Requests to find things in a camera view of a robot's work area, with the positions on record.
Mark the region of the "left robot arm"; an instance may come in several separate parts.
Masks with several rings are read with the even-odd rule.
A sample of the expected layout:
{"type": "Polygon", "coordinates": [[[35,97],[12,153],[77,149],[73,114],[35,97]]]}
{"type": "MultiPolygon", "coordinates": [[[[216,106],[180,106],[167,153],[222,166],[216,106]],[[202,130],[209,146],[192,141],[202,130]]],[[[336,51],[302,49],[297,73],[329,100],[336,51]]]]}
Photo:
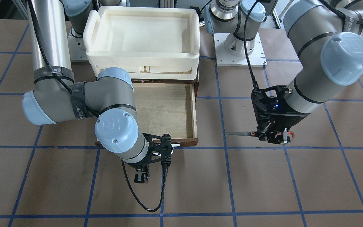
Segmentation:
{"type": "Polygon", "coordinates": [[[283,24],[303,68],[287,86],[261,89],[248,66],[257,130],[230,135],[289,144],[292,126],[363,74],[363,0],[300,0],[283,24]]]}

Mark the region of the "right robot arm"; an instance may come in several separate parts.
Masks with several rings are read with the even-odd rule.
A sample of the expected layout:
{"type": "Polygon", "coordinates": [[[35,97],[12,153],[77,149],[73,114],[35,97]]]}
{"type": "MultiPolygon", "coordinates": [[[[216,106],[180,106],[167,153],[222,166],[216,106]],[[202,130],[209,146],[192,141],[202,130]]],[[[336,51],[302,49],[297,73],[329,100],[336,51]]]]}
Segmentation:
{"type": "Polygon", "coordinates": [[[136,169],[136,183],[149,177],[149,164],[161,162],[166,178],[173,147],[170,135],[142,133],[137,123],[130,75],[110,67],[94,82],[75,82],[66,36],[64,5],[59,0],[28,0],[34,57],[35,89],[26,92],[22,108],[34,125],[95,116],[101,145],[136,169]]]}

